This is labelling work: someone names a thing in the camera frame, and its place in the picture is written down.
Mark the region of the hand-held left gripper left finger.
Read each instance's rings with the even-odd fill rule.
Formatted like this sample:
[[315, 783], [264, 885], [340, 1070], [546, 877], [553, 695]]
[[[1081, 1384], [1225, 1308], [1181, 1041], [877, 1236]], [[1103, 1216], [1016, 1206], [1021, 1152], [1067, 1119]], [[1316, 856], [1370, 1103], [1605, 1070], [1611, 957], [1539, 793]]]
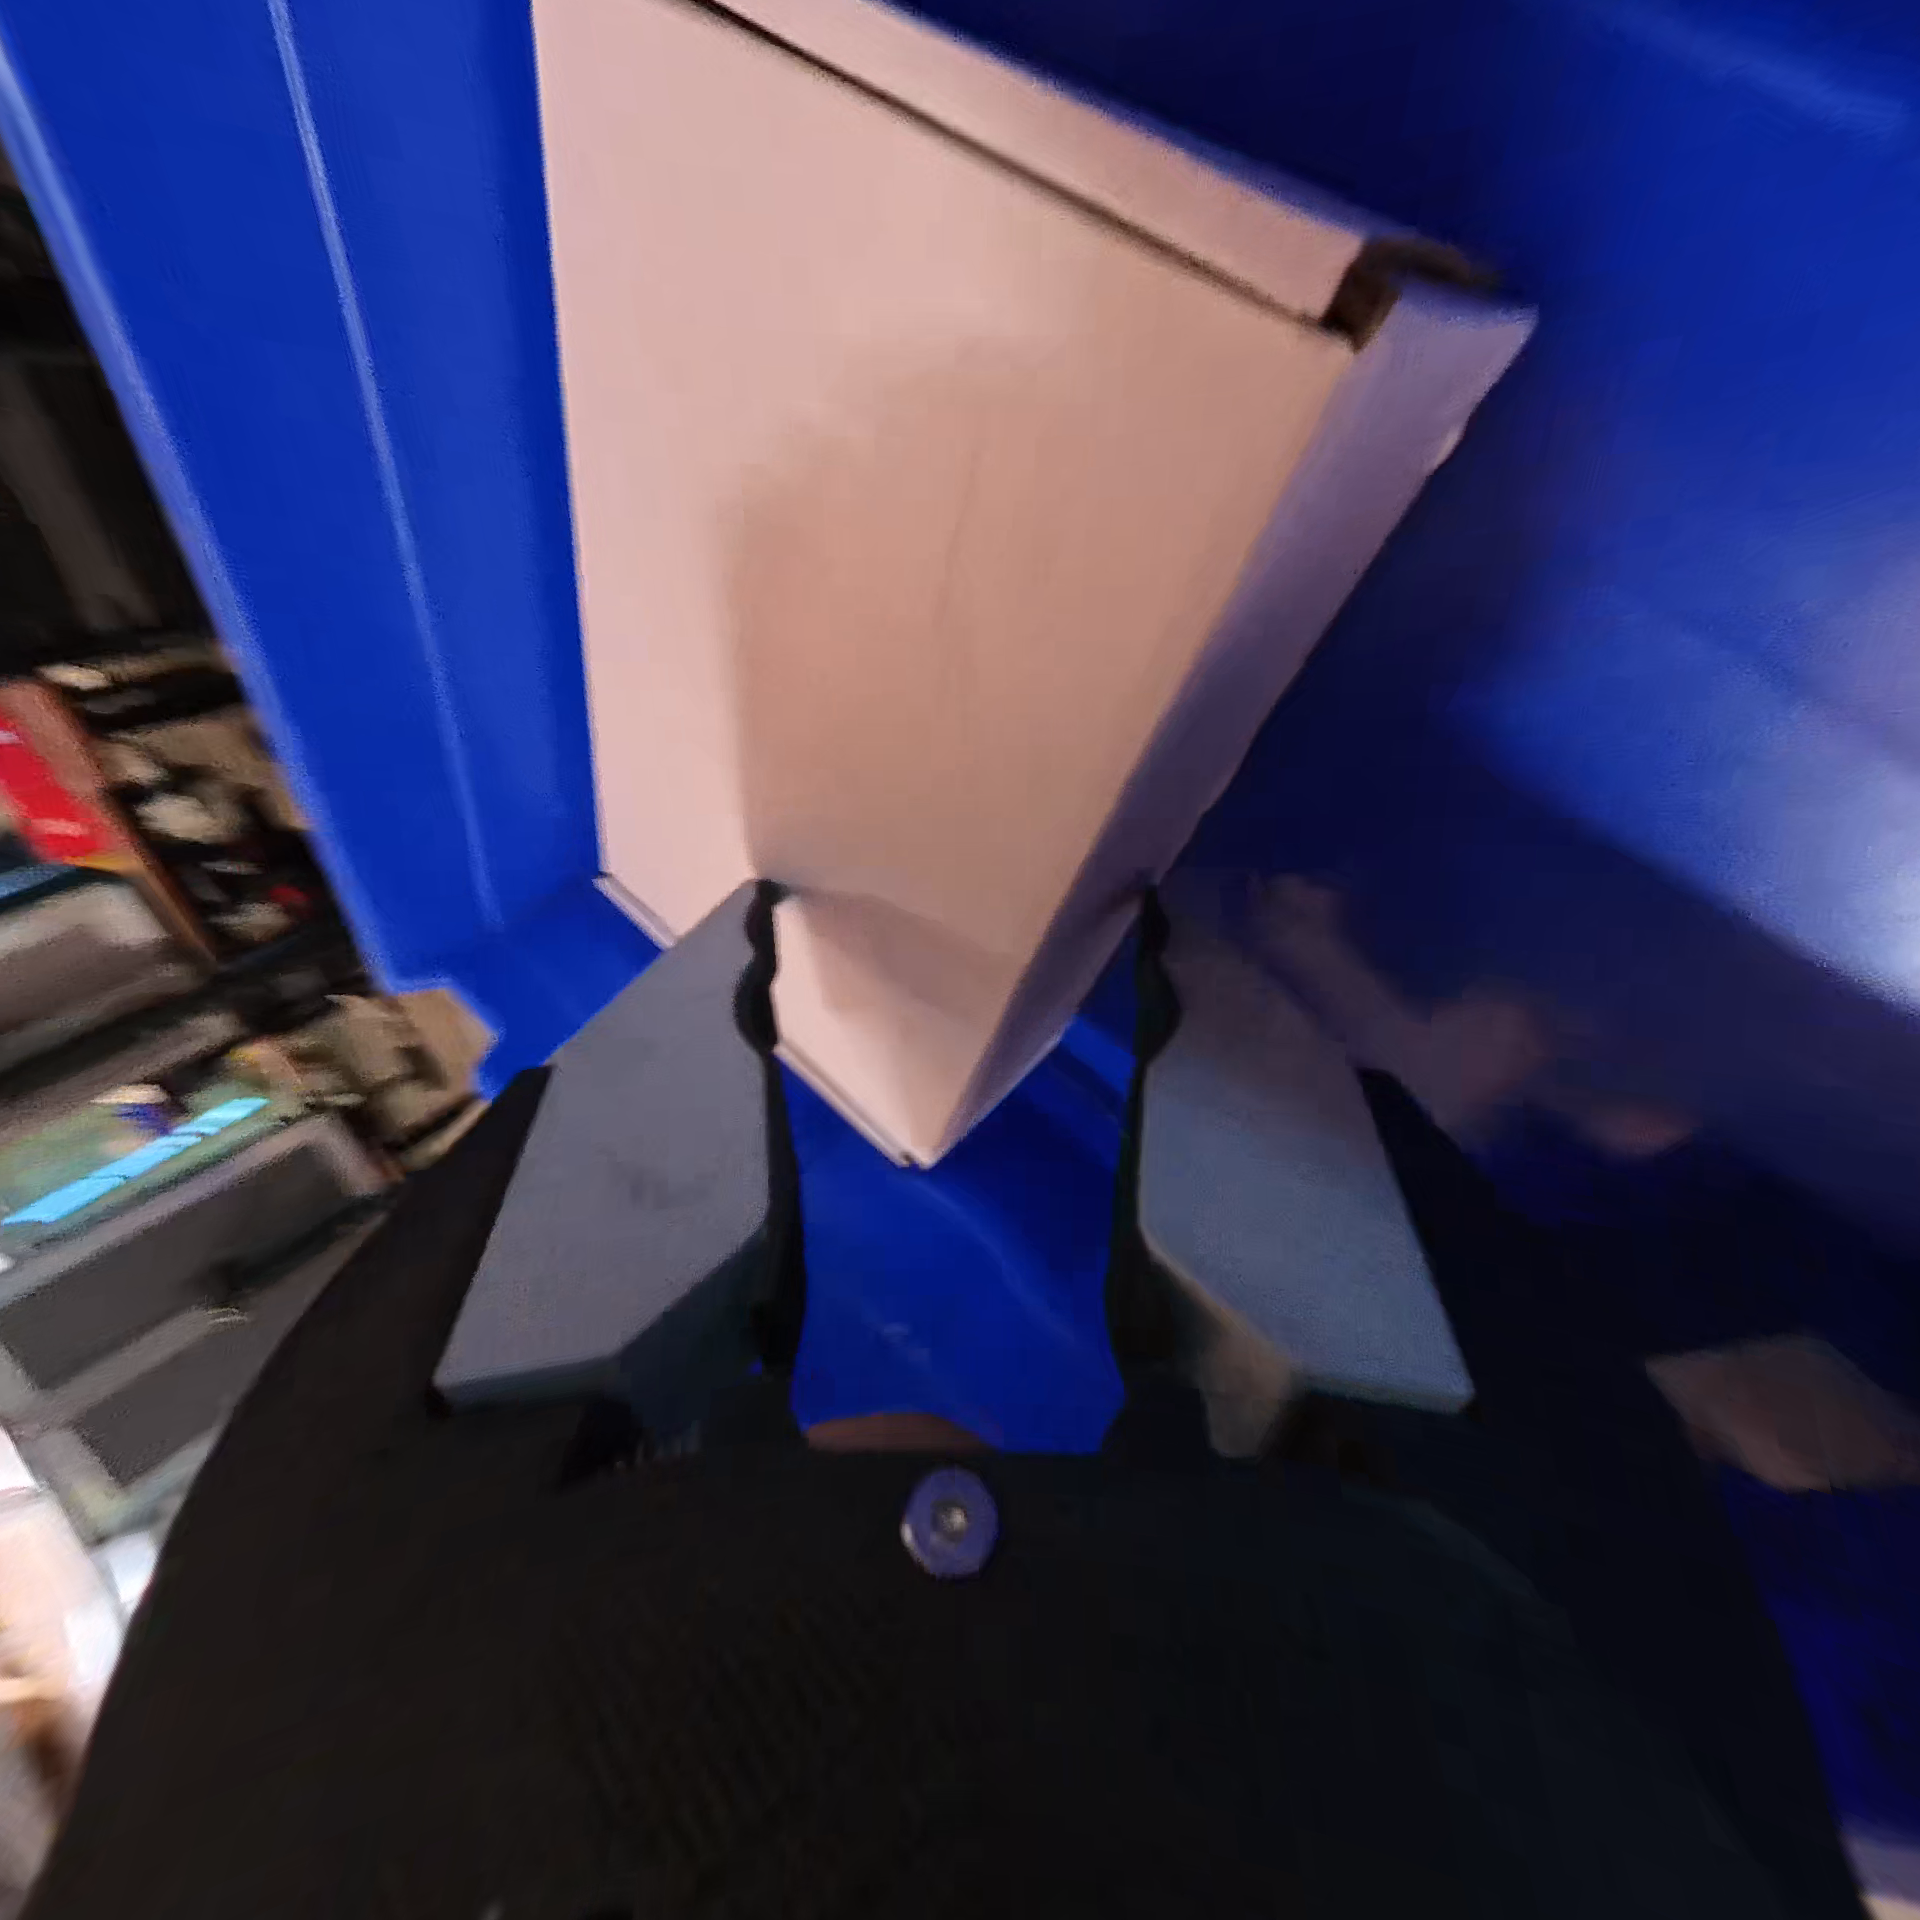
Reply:
[[439, 1358], [452, 1408], [712, 1410], [789, 1384], [807, 1317], [777, 1055], [777, 909], [751, 880], [568, 1039]]

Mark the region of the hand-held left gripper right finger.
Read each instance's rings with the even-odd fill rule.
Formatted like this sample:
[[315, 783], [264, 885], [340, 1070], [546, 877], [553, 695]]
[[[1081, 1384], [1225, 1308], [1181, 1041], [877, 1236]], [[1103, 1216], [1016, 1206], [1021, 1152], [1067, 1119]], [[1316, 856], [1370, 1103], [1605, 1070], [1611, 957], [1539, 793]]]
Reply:
[[1309, 1397], [1456, 1417], [1467, 1361], [1352, 1053], [1187, 901], [1143, 896], [1111, 1343], [1220, 1455]]

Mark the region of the white cardboard mailer box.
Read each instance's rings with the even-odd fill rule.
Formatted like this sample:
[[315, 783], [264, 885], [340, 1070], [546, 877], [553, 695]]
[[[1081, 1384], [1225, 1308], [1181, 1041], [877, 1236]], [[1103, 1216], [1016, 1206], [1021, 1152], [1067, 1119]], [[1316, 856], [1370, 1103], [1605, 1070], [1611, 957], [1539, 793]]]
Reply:
[[932, 1165], [1060, 1037], [1535, 310], [890, 4], [536, 4], [603, 874], [787, 889]]

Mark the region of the blue plastic bin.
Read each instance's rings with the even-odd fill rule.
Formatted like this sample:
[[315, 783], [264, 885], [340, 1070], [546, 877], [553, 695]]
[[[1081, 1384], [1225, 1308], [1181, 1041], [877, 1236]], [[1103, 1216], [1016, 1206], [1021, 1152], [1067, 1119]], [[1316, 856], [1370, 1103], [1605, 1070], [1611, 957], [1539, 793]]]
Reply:
[[[1513, 370], [1208, 816], [1703, 1117], [1660, 1225], [1916, 1391], [1916, 4], [912, 4], [1452, 244]], [[5, 4], [5, 146], [376, 968], [589, 903], [529, 4]]]

